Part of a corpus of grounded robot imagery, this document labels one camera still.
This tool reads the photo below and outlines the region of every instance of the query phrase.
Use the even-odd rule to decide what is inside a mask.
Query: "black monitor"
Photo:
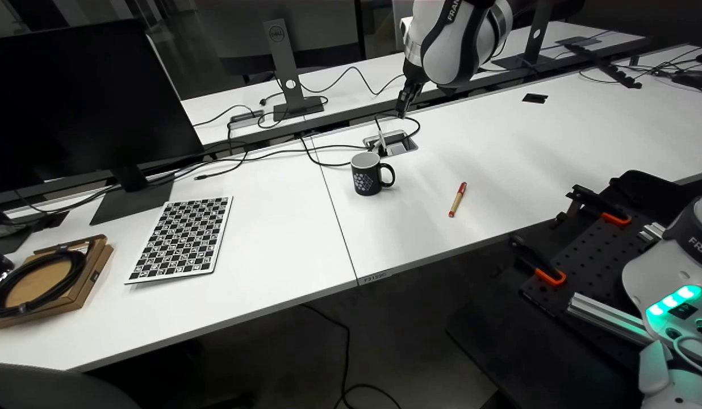
[[[92,224],[169,200],[141,163],[202,156],[139,20],[0,39],[0,150],[44,179],[111,170],[123,191]]]

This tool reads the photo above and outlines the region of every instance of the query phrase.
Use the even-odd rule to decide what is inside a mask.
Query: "mug handle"
[[[392,179],[390,179],[390,183],[384,183],[384,179],[380,177],[380,185],[381,185],[381,187],[392,187],[392,185],[395,185],[395,170],[392,170],[392,166],[380,163],[380,170],[381,170],[381,169],[386,169],[386,170],[392,176]]]

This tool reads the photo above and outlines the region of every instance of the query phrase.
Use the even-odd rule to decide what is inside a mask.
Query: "mug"
[[[380,190],[395,185],[392,166],[380,163],[378,152],[354,156],[349,166],[353,166],[354,191],[358,196],[375,196],[375,193],[380,193]],[[386,169],[390,174],[390,177],[392,177],[390,183],[381,179],[381,174],[380,174],[381,169]]]

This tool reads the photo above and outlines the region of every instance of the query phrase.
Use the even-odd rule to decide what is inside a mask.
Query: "pen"
[[[465,183],[462,183],[462,187],[459,187],[459,191],[456,191],[456,198],[455,198],[455,204],[449,204],[449,211],[448,211],[449,218],[456,216],[456,209],[459,209],[464,196],[465,196]]]

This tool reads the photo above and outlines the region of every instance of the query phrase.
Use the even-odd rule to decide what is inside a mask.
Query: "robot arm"
[[[415,0],[397,114],[404,116],[425,83],[440,89],[467,83],[504,45],[512,26],[508,0]]]

